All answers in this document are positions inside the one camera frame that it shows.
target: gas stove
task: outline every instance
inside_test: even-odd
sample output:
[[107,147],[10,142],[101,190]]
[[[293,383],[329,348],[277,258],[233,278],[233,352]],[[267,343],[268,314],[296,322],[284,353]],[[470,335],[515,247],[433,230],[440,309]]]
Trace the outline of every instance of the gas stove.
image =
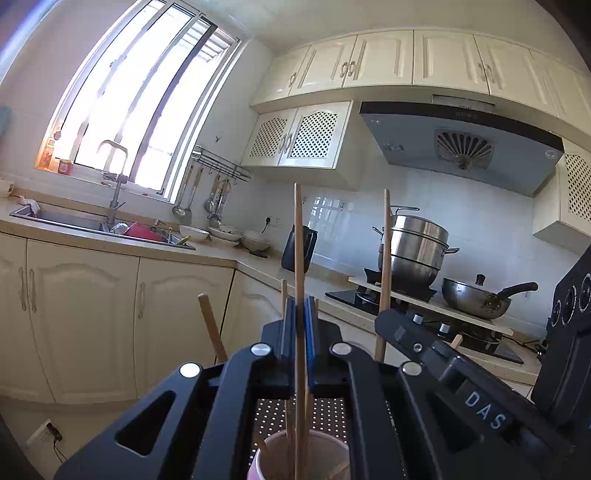
[[[380,285],[380,272],[366,268],[365,274],[368,283],[377,286]],[[396,281],[395,279],[392,279],[392,290],[427,303],[437,293],[432,288],[415,287],[408,283]],[[379,313],[380,293],[364,286],[359,286],[356,290],[330,291],[326,293],[326,296],[371,315],[377,315]],[[408,312],[409,304],[406,301],[392,297],[390,307],[411,317],[413,316]],[[462,347],[464,348],[496,358],[502,358],[503,360],[508,360],[516,364],[522,365],[524,363],[519,355],[501,342],[503,336],[499,332],[493,332],[478,325],[451,318],[446,320],[445,323],[442,323],[440,319],[430,317],[428,314],[421,317],[421,321],[426,329],[431,330],[447,342],[451,342],[460,333],[462,334]]]

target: wall socket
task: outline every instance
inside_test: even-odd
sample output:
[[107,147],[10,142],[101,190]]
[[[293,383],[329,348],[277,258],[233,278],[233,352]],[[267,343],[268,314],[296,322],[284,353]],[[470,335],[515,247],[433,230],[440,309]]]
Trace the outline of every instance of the wall socket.
[[47,428],[47,425],[49,423],[51,423],[51,420],[49,420],[49,419],[47,419],[46,421],[44,421],[41,424],[41,426],[35,431],[35,433],[33,433],[33,435],[31,435],[29,437],[29,439],[26,442],[27,448],[31,448],[31,447],[33,447],[35,445],[38,445],[43,440],[45,440],[46,438],[52,437],[51,432]]

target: window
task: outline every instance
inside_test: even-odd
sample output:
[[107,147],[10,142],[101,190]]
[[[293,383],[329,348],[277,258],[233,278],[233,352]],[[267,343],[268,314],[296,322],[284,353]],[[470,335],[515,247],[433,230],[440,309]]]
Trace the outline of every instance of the window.
[[[54,158],[71,160],[82,176],[97,177],[90,169],[123,173],[140,191],[171,200],[186,164],[180,147],[187,126],[238,43],[181,1],[138,2],[64,94],[49,129],[59,132]],[[128,156],[107,145],[98,151],[103,140],[123,145]]]

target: hanging utensil rack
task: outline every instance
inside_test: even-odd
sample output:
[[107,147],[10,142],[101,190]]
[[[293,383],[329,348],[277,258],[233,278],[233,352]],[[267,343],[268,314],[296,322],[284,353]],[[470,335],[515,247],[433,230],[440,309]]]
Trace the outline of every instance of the hanging utensil rack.
[[223,175],[227,175],[229,178],[235,179],[235,181],[249,181],[251,179],[251,176],[249,175],[250,172],[248,170],[242,168],[240,165],[237,165],[234,162],[216,155],[213,152],[210,152],[200,145],[194,146],[190,158],[192,161],[200,163],[204,167],[218,171]]

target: sink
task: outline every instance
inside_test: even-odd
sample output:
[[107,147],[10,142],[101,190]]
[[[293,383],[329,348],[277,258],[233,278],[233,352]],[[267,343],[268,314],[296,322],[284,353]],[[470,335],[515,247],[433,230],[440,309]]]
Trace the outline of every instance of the sink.
[[67,228],[72,228],[74,230],[82,230],[85,232],[95,232],[101,233],[102,235],[109,235],[109,236],[116,236],[119,238],[127,238],[137,240],[139,242],[147,242],[151,244],[165,244],[171,247],[176,248],[186,248],[189,250],[195,250],[195,247],[191,245],[177,245],[180,238],[172,234],[170,240],[168,240],[168,232],[161,228],[156,228],[153,230],[160,238],[160,241],[155,240],[146,240],[143,238],[135,238],[126,235],[118,235],[117,233],[111,233],[111,228],[113,225],[109,225],[108,223],[101,221],[101,220],[93,220],[90,218],[78,217],[76,215],[68,215],[67,213],[62,212],[50,212],[47,210],[39,210],[37,216],[33,214],[33,210],[31,209],[30,205],[26,205],[20,207],[19,209],[10,213],[13,217],[18,218],[26,218],[28,220],[33,220],[34,222],[41,222],[41,223],[49,223],[51,225],[63,226]]

